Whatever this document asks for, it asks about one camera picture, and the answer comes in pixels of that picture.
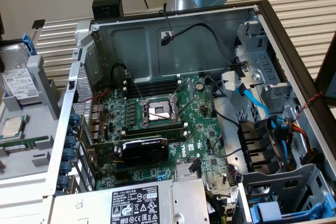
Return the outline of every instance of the chip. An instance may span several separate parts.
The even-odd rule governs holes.
[[[217,160],[216,159],[212,159],[211,160],[211,165],[217,165]]]

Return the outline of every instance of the green circuit board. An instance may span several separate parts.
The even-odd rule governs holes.
[[[104,99],[100,101],[108,108],[109,112],[105,116],[104,123],[113,123],[113,132],[108,138],[100,131],[97,143],[90,148],[94,148],[99,156],[101,164],[100,179],[97,181],[97,190],[113,188],[132,182],[158,181],[173,179],[176,167],[192,162],[198,157],[202,161],[202,179],[204,184],[215,194],[229,192],[228,183],[223,184],[223,173],[226,172],[226,163],[222,158],[217,158],[211,154],[207,146],[207,139],[211,144],[221,136],[217,117],[212,117],[210,101],[210,85],[205,85],[204,78],[190,76],[190,80],[185,83],[180,92],[177,93],[177,106],[182,108],[193,97],[192,102],[185,110],[178,115],[176,124],[186,122],[188,127],[181,130],[155,131],[135,137],[160,136],[174,140],[169,144],[169,159],[160,164],[148,166],[127,166],[123,163],[112,163],[113,148],[128,137],[121,139],[120,133],[123,126],[128,129],[138,130],[143,128],[143,107],[139,104],[140,99],[124,100],[121,90],[110,90]],[[196,91],[195,85],[202,83],[203,91]],[[166,99],[167,95],[155,97],[155,101]],[[224,148],[220,144],[215,148],[216,152],[225,155]]]

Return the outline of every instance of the metal mesh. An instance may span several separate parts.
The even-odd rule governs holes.
[[[84,115],[85,120],[87,122],[90,122],[92,100],[86,102],[82,101],[90,99],[93,96],[93,94],[84,65],[81,65],[79,69],[77,92],[78,92],[78,103],[73,104],[74,110],[77,114]]]

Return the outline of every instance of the motherboard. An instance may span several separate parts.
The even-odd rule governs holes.
[[[132,93],[131,87],[110,89],[94,106],[92,118],[96,121],[91,133],[95,144],[88,153],[100,167],[97,190],[192,175],[202,178],[212,193],[228,194],[226,161],[211,150],[221,137],[217,115],[212,113],[211,86],[199,76],[181,77],[173,83],[171,90],[177,89],[174,98],[172,94],[145,97],[146,92],[139,85],[142,98],[133,98],[139,92]],[[125,143],[147,139],[167,140],[167,159],[158,163],[125,163],[125,157],[121,158]],[[215,147],[219,155],[225,155],[223,143]],[[201,161],[201,169],[193,174],[189,168],[195,161]]]

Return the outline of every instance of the warning label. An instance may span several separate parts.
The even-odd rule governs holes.
[[[159,218],[158,186],[112,193],[111,224],[160,224]]]
[[[21,100],[38,96],[33,80],[26,68],[5,71],[2,75],[9,89],[17,99]]]

